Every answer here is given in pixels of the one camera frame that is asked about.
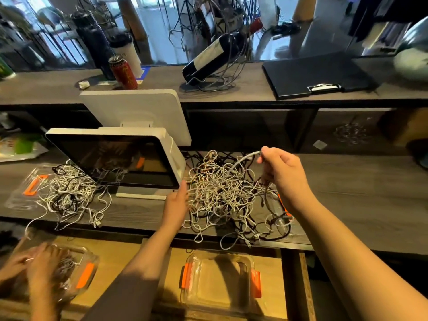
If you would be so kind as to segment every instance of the tangled cables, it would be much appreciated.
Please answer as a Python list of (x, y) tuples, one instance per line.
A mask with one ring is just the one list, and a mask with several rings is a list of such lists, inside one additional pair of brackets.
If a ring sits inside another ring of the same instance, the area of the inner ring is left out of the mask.
[[(233, 222), (235, 231), (221, 238), (220, 247), (223, 250), (232, 248), (238, 239), (242, 239), (247, 246), (251, 247), (250, 240), (266, 239), (266, 236), (273, 232), (270, 227), (273, 224), (281, 227), (287, 226), (288, 231), (282, 237), (288, 235), (292, 220), (282, 211), (273, 211), (268, 204), (268, 198), (278, 199), (276, 191), (259, 183), (260, 179), (254, 181), (254, 172), (243, 164), (245, 160), (250, 160), (259, 153), (259, 151), (253, 152), (238, 157), (234, 164), (224, 163), (220, 166), (216, 163), (218, 153), (210, 151), (199, 166), (190, 169), (189, 177), (187, 177), (190, 219), (184, 221), (183, 228), (191, 228), (198, 233), (195, 242), (203, 241), (202, 232), (206, 229), (223, 226), (228, 222)], [(266, 207), (270, 211), (264, 223), (256, 223), (251, 217), (254, 200), (257, 196), (264, 199)], [(202, 226), (199, 224), (201, 218), (206, 218), (205, 224)], [(259, 224), (265, 224), (267, 231), (257, 231)], [(224, 248), (223, 239), (233, 234), (237, 235), (235, 241), (228, 248)]]
[[(28, 223), (25, 228), (25, 235), (28, 237), (28, 227), (32, 222), (43, 218), (49, 212), (55, 213), (57, 216), (56, 231), (79, 222), (85, 213), (88, 213), (89, 223), (94, 228), (100, 226), (104, 212), (110, 207), (112, 201), (107, 187), (95, 183), (91, 177), (72, 164), (70, 160), (65, 164), (53, 167), (52, 170), (55, 172), (55, 178), (39, 189), (40, 191), (48, 188), (48, 195), (39, 197), (36, 201), (37, 205), (45, 209), (45, 213)], [(89, 207), (95, 197), (99, 203), (104, 205), (100, 210)]]

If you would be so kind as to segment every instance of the black clipboard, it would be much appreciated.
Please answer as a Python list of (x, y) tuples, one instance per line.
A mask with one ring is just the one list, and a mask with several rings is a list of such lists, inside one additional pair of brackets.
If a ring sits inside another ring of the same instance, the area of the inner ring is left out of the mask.
[(263, 63), (277, 100), (374, 90), (378, 84), (343, 52)]

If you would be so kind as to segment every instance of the wooden table surface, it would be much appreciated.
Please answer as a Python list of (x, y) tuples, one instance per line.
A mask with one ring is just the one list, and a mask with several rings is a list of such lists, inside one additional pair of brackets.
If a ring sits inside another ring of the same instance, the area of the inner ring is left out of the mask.
[[(411, 157), (329, 154), (301, 154), (300, 157), (318, 199), (369, 248), (428, 254), (428, 173)], [(37, 164), (64, 160), (58, 152), (51, 151), (35, 160), (0, 164), (0, 202), (5, 203)], [(257, 166), (254, 171), (260, 174)], [(113, 197), (102, 225), (128, 228), (130, 232), (132, 229), (154, 231), (160, 224), (162, 209), (162, 201)], [(23, 211), (2, 207), (0, 210), (0, 216), (22, 219), (33, 219), (41, 213), (41, 209)], [(266, 208), (255, 205), (252, 216), (256, 220), (266, 215)], [(55, 220), (55, 216), (48, 214), (45, 219)], [(204, 235), (222, 236), (226, 232), (230, 231), (209, 228)], [(180, 233), (195, 235), (186, 229)], [(311, 249), (306, 235), (260, 245)]]
[[(394, 72), (392, 58), (361, 58), (354, 61), (380, 84), (375, 91), (337, 92), (288, 99), (283, 102), (293, 103), (298, 107), (299, 103), (303, 101), (323, 101), (325, 103), (320, 104), (320, 107), (329, 107), (331, 105), (328, 103), (329, 101), (428, 98), (428, 86), (401, 78)], [(262, 62), (246, 64), (236, 80), (236, 87), (227, 91), (184, 92), (180, 87), (185, 82), (181, 73), (182, 65), (151, 67), (139, 88), (173, 89), (177, 91), (182, 103), (275, 102), (275, 96), (261, 68), (262, 64)], [(0, 83), (0, 105), (81, 103), (78, 82), (98, 75), (101, 75), (101, 71), (98, 69), (19, 73), (14, 79)], [(89, 88), (89, 90), (102, 89), (111, 90), (113, 87)], [(389, 103), (386, 107), (396, 106)]]

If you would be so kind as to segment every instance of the human hand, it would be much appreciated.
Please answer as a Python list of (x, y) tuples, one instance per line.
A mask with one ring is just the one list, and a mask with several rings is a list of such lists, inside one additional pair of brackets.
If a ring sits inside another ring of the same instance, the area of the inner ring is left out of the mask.
[(183, 180), (179, 190), (169, 194), (165, 200), (161, 229), (167, 229), (174, 235), (177, 234), (185, 220), (186, 213), (189, 211), (188, 198), (187, 183)]
[(34, 259), (29, 262), (27, 268), (30, 292), (46, 291), (52, 288), (53, 275), (66, 254), (67, 249), (60, 249), (46, 242), (35, 249)]
[(272, 182), (276, 185), (281, 201), (287, 209), (291, 205), (291, 208), (301, 210), (309, 200), (315, 198), (297, 156), (279, 148), (267, 146), (261, 148), (260, 155), (257, 163), (264, 164), (261, 180), (265, 184)]
[(11, 280), (27, 268), (25, 261), (32, 258), (34, 249), (13, 254), (0, 270), (0, 282)]

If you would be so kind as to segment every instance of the white monitor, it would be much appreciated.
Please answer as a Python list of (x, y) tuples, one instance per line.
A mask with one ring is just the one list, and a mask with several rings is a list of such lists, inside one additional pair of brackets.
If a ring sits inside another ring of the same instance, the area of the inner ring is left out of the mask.
[(163, 127), (178, 146), (192, 143), (175, 90), (82, 91), (80, 97), (104, 127)]
[(52, 128), (46, 137), (116, 196), (165, 199), (178, 189), (186, 161), (164, 128)]

